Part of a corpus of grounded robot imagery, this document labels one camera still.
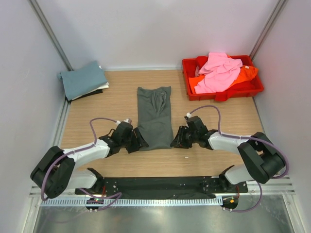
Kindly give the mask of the grey t shirt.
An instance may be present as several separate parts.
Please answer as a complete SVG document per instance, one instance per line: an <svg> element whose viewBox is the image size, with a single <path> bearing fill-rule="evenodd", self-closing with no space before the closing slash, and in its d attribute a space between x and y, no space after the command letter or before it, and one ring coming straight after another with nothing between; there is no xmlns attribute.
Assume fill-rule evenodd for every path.
<svg viewBox="0 0 311 233"><path fill-rule="evenodd" d="M171 87L138 87L138 129L148 144L141 151L170 149L173 141Z"/></svg>

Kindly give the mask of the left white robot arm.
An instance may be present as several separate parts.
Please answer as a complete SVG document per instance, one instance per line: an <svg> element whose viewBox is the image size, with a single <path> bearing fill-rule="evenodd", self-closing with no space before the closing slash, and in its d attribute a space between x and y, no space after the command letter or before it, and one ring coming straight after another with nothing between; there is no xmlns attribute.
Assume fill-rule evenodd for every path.
<svg viewBox="0 0 311 233"><path fill-rule="evenodd" d="M31 180L41 189L41 199L46 201L73 189L76 194L99 194L104 189L104 178L93 168L78 168L92 161L104 159L126 149L128 153L147 148L138 128L127 121L117 121L117 127L108 134L94 137L92 143L61 149L53 146L31 172Z"/></svg>

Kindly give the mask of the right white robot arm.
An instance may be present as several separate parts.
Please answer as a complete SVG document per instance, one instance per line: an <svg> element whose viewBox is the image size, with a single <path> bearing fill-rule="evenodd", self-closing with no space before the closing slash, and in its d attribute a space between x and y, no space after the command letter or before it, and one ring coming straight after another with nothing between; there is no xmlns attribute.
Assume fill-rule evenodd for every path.
<svg viewBox="0 0 311 233"><path fill-rule="evenodd" d="M189 149L194 143L208 150L224 150L239 155L243 164L230 166L219 174L219 187L224 192L246 181L267 183L286 167L285 156L261 132L251 136L237 136L209 130L198 116L186 117L171 147Z"/></svg>

